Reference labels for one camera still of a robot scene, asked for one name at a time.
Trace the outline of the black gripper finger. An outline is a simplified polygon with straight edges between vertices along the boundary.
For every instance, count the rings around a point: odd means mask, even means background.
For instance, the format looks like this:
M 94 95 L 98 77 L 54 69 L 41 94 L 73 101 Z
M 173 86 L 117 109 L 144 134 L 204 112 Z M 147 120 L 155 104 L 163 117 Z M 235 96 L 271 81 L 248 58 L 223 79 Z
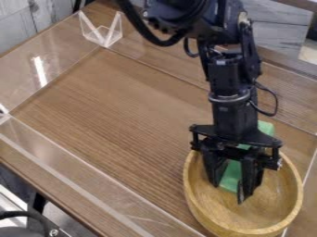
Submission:
M 201 149 L 201 156 L 208 182 L 217 187 L 227 167 L 227 159 L 219 151 L 207 148 Z
M 260 186 L 263 166 L 247 156 L 241 161 L 241 178 L 237 180 L 237 204 L 240 204 Z

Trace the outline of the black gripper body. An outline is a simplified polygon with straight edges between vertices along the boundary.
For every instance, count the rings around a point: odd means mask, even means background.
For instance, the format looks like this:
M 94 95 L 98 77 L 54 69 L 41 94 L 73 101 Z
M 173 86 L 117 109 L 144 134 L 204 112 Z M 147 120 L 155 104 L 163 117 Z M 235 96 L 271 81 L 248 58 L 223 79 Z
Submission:
M 207 148 L 219 151 L 225 159 L 241 161 L 251 156 L 263 168 L 279 169 L 278 149 L 282 142 L 258 129 L 258 97 L 209 96 L 211 124 L 191 125 L 191 148 L 201 153 Z

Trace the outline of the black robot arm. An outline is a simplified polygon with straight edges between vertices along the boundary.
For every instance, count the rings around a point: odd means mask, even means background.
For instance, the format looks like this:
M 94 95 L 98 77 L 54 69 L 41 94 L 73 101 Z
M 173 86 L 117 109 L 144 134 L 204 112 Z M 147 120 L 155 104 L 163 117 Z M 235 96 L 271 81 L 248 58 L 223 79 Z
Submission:
M 263 170 L 278 169 L 282 145 L 258 127 L 260 59 L 251 19 L 239 0 L 148 0 L 142 17 L 171 36 L 160 45 L 196 41 L 212 123 L 189 126 L 191 148 L 201 154 L 212 186 L 220 184 L 228 162 L 240 163 L 236 196 L 243 202 L 260 186 Z

